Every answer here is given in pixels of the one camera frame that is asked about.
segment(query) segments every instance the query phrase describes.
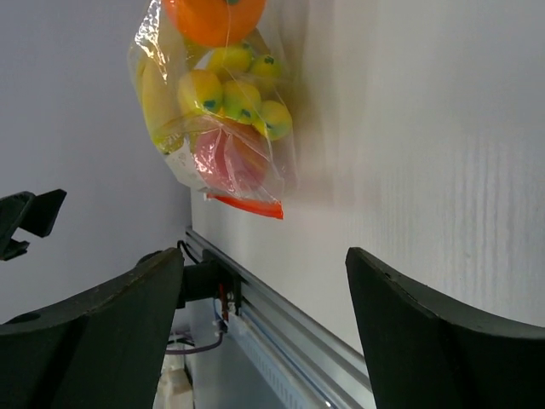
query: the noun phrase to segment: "clear plastic bag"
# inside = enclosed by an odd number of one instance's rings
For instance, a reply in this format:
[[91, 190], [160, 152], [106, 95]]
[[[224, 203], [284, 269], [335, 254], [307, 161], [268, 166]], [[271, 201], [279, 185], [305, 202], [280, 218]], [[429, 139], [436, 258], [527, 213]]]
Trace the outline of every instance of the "clear plastic bag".
[[266, 0], [152, 0], [129, 68], [152, 142], [180, 182], [281, 217], [296, 172], [277, 22]]

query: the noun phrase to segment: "pink fruit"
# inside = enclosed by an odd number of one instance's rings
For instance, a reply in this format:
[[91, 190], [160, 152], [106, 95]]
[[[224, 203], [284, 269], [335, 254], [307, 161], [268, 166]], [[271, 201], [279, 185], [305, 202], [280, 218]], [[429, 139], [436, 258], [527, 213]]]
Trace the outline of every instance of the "pink fruit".
[[213, 189], [241, 196], [258, 189], [269, 165], [265, 139], [251, 126], [225, 122], [203, 132], [193, 158]]

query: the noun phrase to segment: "gray wall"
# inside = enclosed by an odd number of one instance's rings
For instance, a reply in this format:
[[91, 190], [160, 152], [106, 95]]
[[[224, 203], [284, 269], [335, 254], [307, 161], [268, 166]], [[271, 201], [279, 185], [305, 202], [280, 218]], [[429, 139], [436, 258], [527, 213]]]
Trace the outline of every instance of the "gray wall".
[[126, 54], [147, 0], [3, 2], [0, 197], [68, 192], [53, 234], [0, 262], [0, 321], [181, 237], [189, 192], [146, 134]]

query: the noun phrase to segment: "wire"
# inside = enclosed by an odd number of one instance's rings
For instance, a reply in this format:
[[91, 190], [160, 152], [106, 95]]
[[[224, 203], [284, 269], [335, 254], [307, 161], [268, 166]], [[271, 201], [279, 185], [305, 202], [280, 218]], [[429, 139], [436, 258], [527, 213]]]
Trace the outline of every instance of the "wire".
[[198, 264], [197, 258], [189, 251], [189, 246], [184, 240], [178, 240], [178, 249], [183, 248], [186, 255], [189, 257], [189, 259], [194, 262], [195, 264]]
[[201, 352], [210, 351], [214, 348], [218, 348], [221, 345], [221, 342], [223, 341], [223, 331], [220, 331], [220, 337], [219, 339], [210, 345], [206, 345], [204, 347], [199, 347], [195, 349], [167, 349], [166, 354], [167, 355], [192, 355], [192, 354], [199, 354]]
[[167, 345], [172, 345], [172, 344], [176, 344], [176, 343], [183, 343], [184, 345], [188, 345], [190, 347], [194, 347], [195, 346], [195, 343], [185, 337], [180, 337], [180, 338], [175, 338], [175, 339], [171, 339], [170, 341], [167, 342]]

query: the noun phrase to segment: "orange ball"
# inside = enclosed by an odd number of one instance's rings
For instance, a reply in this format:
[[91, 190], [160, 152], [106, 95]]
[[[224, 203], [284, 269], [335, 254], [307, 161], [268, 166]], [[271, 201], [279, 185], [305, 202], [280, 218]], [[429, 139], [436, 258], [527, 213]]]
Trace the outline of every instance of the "orange ball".
[[261, 18], [266, 0], [165, 0], [178, 30], [197, 44], [223, 47], [248, 36]]

